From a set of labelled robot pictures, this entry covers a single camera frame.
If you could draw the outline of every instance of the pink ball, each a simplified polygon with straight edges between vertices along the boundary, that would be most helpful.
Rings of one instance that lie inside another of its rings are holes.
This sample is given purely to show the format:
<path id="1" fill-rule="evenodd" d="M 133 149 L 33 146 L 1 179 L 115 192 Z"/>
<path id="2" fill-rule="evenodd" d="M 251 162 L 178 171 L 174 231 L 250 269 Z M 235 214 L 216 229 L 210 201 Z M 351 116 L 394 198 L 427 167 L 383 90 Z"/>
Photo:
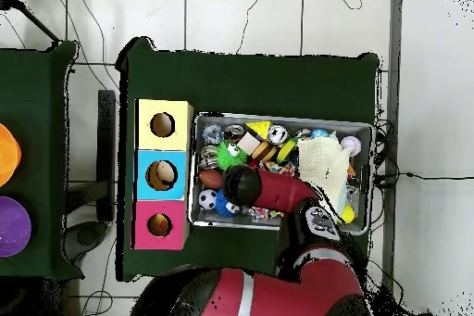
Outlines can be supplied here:
<path id="1" fill-rule="evenodd" d="M 343 149 L 352 148 L 351 157 L 355 157 L 360 150 L 362 149 L 362 145 L 360 144 L 360 140 L 358 140 L 355 136 L 346 136 L 341 141 L 341 146 Z"/>

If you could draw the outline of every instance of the orange bowl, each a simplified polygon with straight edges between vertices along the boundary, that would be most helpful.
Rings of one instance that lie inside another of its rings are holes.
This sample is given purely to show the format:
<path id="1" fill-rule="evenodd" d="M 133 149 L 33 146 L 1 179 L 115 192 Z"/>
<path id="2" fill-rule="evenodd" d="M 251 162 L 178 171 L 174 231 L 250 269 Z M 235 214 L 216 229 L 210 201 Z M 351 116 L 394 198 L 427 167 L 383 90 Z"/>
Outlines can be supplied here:
<path id="1" fill-rule="evenodd" d="M 19 165 L 21 151 L 17 140 L 0 124 L 0 186 L 5 184 Z"/>

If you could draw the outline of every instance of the round hole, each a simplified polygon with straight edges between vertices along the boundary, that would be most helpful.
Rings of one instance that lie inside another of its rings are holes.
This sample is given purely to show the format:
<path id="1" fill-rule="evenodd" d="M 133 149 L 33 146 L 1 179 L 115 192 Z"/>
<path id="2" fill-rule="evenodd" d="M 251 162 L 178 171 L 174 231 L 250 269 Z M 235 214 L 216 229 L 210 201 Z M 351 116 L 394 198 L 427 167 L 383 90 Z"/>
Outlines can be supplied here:
<path id="1" fill-rule="evenodd" d="M 171 220 L 168 215 L 165 214 L 155 214 L 148 220 L 146 226 L 148 227 L 148 231 L 156 237 L 168 235 L 172 228 Z"/>
<path id="2" fill-rule="evenodd" d="M 168 137 L 174 133 L 175 123 L 173 116 L 164 112 L 157 113 L 150 121 L 150 129 L 155 136 Z"/>
<path id="3" fill-rule="evenodd" d="M 145 179 L 156 191 L 168 191 L 178 180 L 178 171 L 168 160 L 156 160 L 146 170 Z"/>

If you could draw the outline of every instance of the white cloth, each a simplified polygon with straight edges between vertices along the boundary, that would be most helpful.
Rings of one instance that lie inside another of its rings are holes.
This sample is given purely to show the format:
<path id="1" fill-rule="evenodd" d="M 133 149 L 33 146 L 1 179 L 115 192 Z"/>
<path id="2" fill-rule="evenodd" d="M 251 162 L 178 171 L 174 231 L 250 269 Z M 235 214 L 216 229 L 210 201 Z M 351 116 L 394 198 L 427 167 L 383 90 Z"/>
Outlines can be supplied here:
<path id="1" fill-rule="evenodd" d="M 343 149 L 335 136 L 298 139 L 300 180 L 321 187 L 334 209 L 347 182 L 351 148 Z"/>

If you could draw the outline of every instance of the pink box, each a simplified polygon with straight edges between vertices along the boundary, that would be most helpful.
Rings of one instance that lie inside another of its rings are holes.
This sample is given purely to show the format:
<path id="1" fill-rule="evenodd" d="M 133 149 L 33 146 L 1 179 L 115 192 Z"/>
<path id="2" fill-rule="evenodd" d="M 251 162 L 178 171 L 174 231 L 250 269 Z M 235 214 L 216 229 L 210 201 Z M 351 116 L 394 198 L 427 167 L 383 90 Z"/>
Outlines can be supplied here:
<path id="1" fill-rule="evenodd" d="M 139 200 L 135 203 L 136 220 L 131 226 L 135 229 L 133 249 L 181 250 L 189 233 L 186 204 L 183 200 Z M 164 214 L 171 221 L 169 234 L 159 237 L 150 233 L 148 221 L 156 214 Z"/>

